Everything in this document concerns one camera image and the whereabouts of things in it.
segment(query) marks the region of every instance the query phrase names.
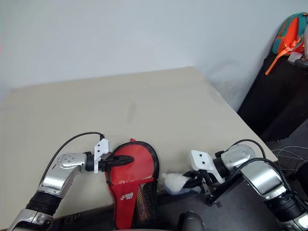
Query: white bracket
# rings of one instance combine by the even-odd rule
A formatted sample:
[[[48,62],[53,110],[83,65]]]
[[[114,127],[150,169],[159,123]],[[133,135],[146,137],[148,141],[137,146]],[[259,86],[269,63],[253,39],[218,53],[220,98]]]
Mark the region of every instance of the white bracket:
[[[195,171],[200,169],[206,170],[208,173],[212,173],[220,184],[225,182],[225,180],[218,173],[213,159],[208,153],[191,150],[188,156],[189,161],[191,162],[191,165]]]
[[[98,173],[98,162],[103,159],[105,160],[110,154],[109,153],[109,143],[107,139],[102,139],[94,147],[94,173]]]

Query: white wall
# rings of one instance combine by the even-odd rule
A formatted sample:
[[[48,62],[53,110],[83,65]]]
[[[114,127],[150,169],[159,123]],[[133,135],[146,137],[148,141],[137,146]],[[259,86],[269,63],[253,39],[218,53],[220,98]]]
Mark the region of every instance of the white wall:
[[[301,11],[307,0],[2,0],[0,92],[195,65],[236,110]]]

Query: beige table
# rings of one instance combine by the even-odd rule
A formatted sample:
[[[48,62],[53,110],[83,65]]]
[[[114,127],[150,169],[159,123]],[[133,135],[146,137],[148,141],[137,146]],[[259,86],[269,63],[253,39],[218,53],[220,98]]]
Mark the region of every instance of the beige table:
[[[214,155],[245,138],[276,160],[192,67],[16,89],[0,113],[0,228],[26,206],[58,147],[86,131],[105,133],[113,148],[131,137],[150,143],[161,173],[187,171],[191,149]],[[63,152],[91,151],[97,141],[96,135],[79,138]],[[111,203],[104,175],[86,173],[75,178],[55,216]]]

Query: wire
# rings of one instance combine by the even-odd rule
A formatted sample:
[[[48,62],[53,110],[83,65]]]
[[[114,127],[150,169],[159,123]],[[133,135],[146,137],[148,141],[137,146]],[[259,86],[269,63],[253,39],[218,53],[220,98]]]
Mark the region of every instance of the wire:
[[[295,172],[298,171],[297,166],[298,166],[299,162],[305,161],[305,160],[299,160],[299,161],[296,163],[296,165],[295,165],[295,167],[294,167],[293,174],[295,174]]]
[[[236,177],[236,175],[238,175],[240,173],[240,171],[248,164],[252,163],[252,162],[255,162],[255,161],[263,161],[265,163],[267,163],[268,165],[270,165],[271,167],[273,167],[273,169],[276,170],[276,172],[279,174],[282,182],[284,183],[284,186],[286,187],[286,189],[288,191],[290,191],[290,193],[294,196],[294,198],[297,200],[297,202],[303,207],[303,209],[305,209],[307,212],[308,212],[308,207],[306,205],[306,203],[304,203],[302,201],[302,199],[300,197],[298,197],[297,193],[295,191],[292,190],[291,186],[289,185],[289,183],[287,182],[284,174],[282,173],[282,171],[275,165],[274,162],[268,160],[268,159],[265,159],[265,158],[253,158],[253,159],[250,159],[250,160],[247,160],[245,163],[241,164],[237,169],[236,171],[230,175],[225,182],[221,183],[221,184],[212,184],[211,186],[213,187],[216,187],[216,188],[220,188],[220,187],[223,187],[227,184],[230,184],[233,179]]]
[[[281,150],[284,150],[284,149],[286,149],[286,148],[302,148],[302,149],[308,149],[308,148],[306,148],[306,147],[301,147],[301,146],[287,146],[287,147],[282,148]]]
[[[259,149],[261,150],[263,158],[266,159],[264,149],[262,148],[262,146],[257,141],[254,141],[254,140],[251,140],[251,139],[243,139],[243,140],[237,141],[232,146],[237,145],[237,144],[239,144],[241,142],[244,142],[244,141],[249,141],[249,142],[252,142],[252,143],[256,144],[259,147]]]
[[[272,152],[274,152],[274,151],[279,151],[279,153],[282,151],[282,152],[287,152],[287,153],[291,153],[292,155],[294,155],[294,156],[297,156],[299,159],[304,159],[304,158],[302,158],[301,156],[299,156],[299,155],[297,155],[297,154],[295,154],[295,153],[293,153],[293,152],[290,152],[290,151],[288,151],[288,150],[284,150],[284,149],[274,149],[274,150],[271,150]]]
[[[296,159],[296,158],[294,158],[294,157],[291,157],[291,156],[283,156],[283,155],[279,155],[279,153],[282,151],[282,152],[287,152],[287,153],[290,153],[290,154],[292,154],[292,155],[294,155],[294,156],[297,156],[299,159],[302,159],[303,160],[303,158],[302,157],[300,157],[299,155],[297,155],[297,154],[295,154],[295,153],[293,153],[293,152],[290,152],[290,151],[288,151],[288,150],[284,150],[284,149],[274,149],[274,150],[271,150],[272,152],[274,152],[274,151],[279,151],[277,154],[274,154],[275,156],[277,156],[277,158],[278,158],[278,160],[277,160],[277,164],[278,164],[278,167],[281,169],[281,163],[279,163],[279,157],[288,157],[288,158],[292,158],[292,159]]]
[[[296,169],[288,169],[288,168],[283,168],[281,171],[297,171]]]
[[[281,166],[284,166],[284,167],[286,167],[287,169],[289,169],[289,167],[288,166],[286,166],[286,165],[283,165],[283,164],[280,164]]]
[[[55,158],[57,157],[57,155],[59,154],[59,152],[60,152],[69,142],[71,142],[72,140],[74,140],[74,139],[76,139],[76,138],[78,138],[78,137],[80,137],[80,136],[90,135],[90,134],[97,134],[97,135],[100,135],[100,140],[105,138],[105,136],[104,136],[103,134],[101,134],[100,132],[97,132],[97,131],[84,132],[84,133],[78,134],[78,135],[76,135],[76,136],[70,138],[70,139],[69,139],[68,141],[66,141],[66,142],[56,151],[56,153],[53,155],[53,157],[51,158],[50,162],[48,163],[48,165],[47,165],[47,167],[46,167],[46,169],[45,169],[45,171],[44,171],[44,173],[43,173],[42,178],[41,178],[40,181],[39,181],[39,184],[41,184],[42,181],[44,180],[44,178],[45,178],[45,176],[46,176],[46,174],[47,174],[47,172],[48,172],[48,169],[50,168],[51,164],[53,163],[53,161],[55,160]]]
[[[292,156],[287,156],[287,155],[280,155],[279,157],[286,157],[286,158],[291,158],[291,159],[295,159],[295,160],[303,160],[303,158],[297,158],[297,157],[292,157]]]

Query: black rubber joint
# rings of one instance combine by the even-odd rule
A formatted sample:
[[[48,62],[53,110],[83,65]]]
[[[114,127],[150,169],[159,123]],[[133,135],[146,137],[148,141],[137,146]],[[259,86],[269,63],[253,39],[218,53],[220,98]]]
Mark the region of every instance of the black rubber joint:
[[[53,216],[62,198],[45,192],[36,192],[26,208]]]
[[[264,202],[279,221],[293,220],[305,211],[291,193]]]

